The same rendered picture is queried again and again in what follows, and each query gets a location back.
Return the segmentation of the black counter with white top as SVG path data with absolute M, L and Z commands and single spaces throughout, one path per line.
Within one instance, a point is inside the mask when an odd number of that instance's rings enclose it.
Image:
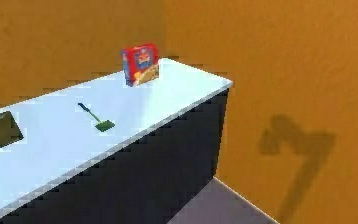
M 159 72 L 8 106 L 24 137 L 0 149 L 0 224 L 167 224 L 215 175 L 232 82 L 167 58 Z

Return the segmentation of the red food box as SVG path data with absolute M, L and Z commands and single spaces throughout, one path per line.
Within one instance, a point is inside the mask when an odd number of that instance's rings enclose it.
M 123 49 L 121 56 L 128 86 L 138 86 L 159 77 L 159 55 L 155 44 Z

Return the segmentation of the dark sink basin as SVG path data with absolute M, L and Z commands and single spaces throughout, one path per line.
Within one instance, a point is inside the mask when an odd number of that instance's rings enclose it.
M 12 113 L 10 111 L 0 113 L 0 148 L 22 139 L 23 134 Z

